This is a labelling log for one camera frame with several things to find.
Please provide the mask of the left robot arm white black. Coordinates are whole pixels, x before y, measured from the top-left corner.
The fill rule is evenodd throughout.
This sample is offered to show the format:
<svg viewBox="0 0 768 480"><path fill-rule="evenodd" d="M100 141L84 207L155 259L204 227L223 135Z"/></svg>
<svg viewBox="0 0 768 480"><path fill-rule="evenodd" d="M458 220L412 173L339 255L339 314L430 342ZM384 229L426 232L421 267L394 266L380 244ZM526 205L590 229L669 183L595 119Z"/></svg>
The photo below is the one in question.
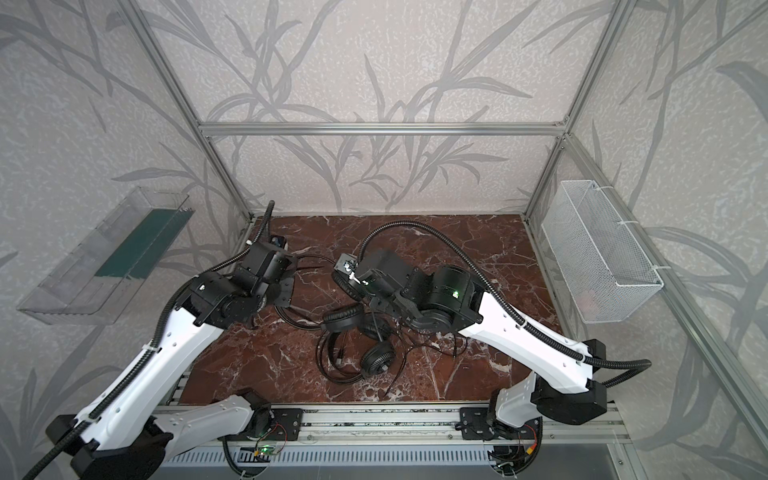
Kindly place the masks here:
<svg viewBox="0 0 768 480"><path fill-rule="evenodd" d="M251 390L178 417L155 409L229 327L289 297L296 259L269 234L274 206L268 203L252 243L230 259L232 273L216 265L186 281L117 379L78 414L54 419L46 430L53 447L26 478L38 478L65 453L80 479L148 479L165 461L209 441L269 431L269 403Z"/></svg>

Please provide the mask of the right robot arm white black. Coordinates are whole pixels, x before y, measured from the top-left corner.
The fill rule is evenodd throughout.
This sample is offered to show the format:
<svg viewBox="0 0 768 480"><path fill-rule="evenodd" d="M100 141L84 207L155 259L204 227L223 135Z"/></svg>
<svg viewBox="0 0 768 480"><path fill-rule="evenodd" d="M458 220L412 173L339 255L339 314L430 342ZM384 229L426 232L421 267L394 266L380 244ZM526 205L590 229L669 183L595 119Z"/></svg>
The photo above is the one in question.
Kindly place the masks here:
<svg viewBox="0 0 768 480"><path fill-rule="evenodd" d="M408 227L450 248L463 267L433 273L405 262L392 250L370 252L379 234ZM648 359L614 361L597 340L571 340L509 303L483 270L453 240L421 222L400 220L374 229L353 255L339 258L333 275L348 294L416 330L449 331L487 344L526 366L530 373L491 397L487 422L521 430L538 418L582 425L607 411L610 388L648 370Z"/></svg>

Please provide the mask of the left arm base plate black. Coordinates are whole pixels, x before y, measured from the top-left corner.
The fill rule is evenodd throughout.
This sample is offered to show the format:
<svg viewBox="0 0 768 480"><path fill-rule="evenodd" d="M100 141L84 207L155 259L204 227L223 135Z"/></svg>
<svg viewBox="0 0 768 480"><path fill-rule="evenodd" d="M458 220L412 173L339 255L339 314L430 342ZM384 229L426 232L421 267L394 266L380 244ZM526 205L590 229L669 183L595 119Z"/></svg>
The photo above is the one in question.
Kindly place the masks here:
<svg viewBox="0 0 768 480"><path fill-rule="evenodd" d="M262 410L255 414L251 437L261 441L297 441L304 411L300 408Z"/></svg>

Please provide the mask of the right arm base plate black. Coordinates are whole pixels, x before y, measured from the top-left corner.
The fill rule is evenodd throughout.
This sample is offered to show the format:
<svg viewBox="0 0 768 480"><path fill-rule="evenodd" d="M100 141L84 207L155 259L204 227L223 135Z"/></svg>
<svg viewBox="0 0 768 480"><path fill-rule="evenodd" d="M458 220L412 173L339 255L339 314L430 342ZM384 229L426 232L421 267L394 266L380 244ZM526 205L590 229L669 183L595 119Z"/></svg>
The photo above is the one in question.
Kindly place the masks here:
<svg viewBox="0 0 768 480"><path fill-rule="evenodd" d="M463 440L491 441L496 438L492 425L488 422L488 407L462 407L459 409L459 421L455 429Z"/></svg>

